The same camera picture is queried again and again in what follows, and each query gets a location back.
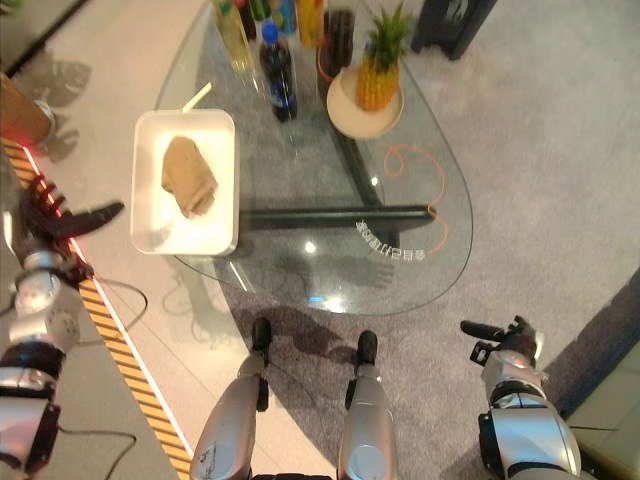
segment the plate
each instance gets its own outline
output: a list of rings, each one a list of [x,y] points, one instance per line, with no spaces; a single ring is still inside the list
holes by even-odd
[[[188,219],[161,186],[162,161],[175,136],[195,142],[218,182],[207,213]],[[131,182],[131,240],[142,253],[224,255],[238,241],[235,125],[224,110],[157,110],[136,123]]]
[[[343,69],[331,82],[327,94],[331,123],[351,138],[366,139],[384,135],[400,120],[404,108],[402,88],[398,88],[389,105],[376,112],[366,112],[356,102],[357,80],[357,69]]]

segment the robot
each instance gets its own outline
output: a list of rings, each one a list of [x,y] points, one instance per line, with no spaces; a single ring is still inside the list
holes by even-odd
[[[12,214],[12,248],[24,272],[16,279],[10,345],[0,359],[0,461],[33,477],[54,446],[60,408],[56,382],[66,353],[78,340],[83,305],[78,284],[91,268],[69,248],[68,239],[108,223],[119,202],[96,211],[60,213],[55,187],[36,178]],[[483,366],[489,410],[478,417],[482,460],[497,478],[570,480],[580,473],[577,442],[542,388],[535,369],[541,336],[521,317],[506,330],[464,321],[463,332],[479,338],[471,360]],[[252,348],[207,420],[194,451],[193,480],[330,480],[302,474],[252,477],[256,412],[268,407],[271,325],[257,319]],[[338,480],[399,478],[393,415],[376,367],[376,335],[358,339],[349,381]]]

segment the pineapple leaves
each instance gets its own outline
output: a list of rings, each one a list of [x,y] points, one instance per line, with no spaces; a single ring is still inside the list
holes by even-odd
[[[411,18],[403,16],[402,7],[400,3],[391,16],[381,8],[381,15],[373,19],[375,29],[368,32],[371,45],[367,57],[378,72],[393,68],[407,51],[403,40],[409,33]]]

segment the gray carpet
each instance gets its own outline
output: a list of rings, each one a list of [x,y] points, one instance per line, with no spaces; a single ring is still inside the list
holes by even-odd
[[[627,284],[623,296],[640,296],[639,24],[636,0],[498,2],[459,62],[437,49],[408,59],[473,204],[471,257],[443,297],[364,317],[225,289],[243,331],[256,315],[272,319],[271,387],[328,458],[337,455],[349,347],[364,328],[380,337],[402,478],[415,480],[487,477],[476,447],[480,368],[468,361],[473,341],[458,332],[461,319],[531,320],[547,336],[549,388],[569,407],[565,387],[590,373],[568,360],[575,349],[623,350],[615,325],[637,334],[637,302],[598,312]],[[581,342],[586,325],[598,334]]]

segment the blue bottle cap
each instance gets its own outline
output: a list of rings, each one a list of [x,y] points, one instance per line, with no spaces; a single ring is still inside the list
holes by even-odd
[[[273,22],[264,22],[262,24],[262,39],[267,45],[278,43],[278,28]]]

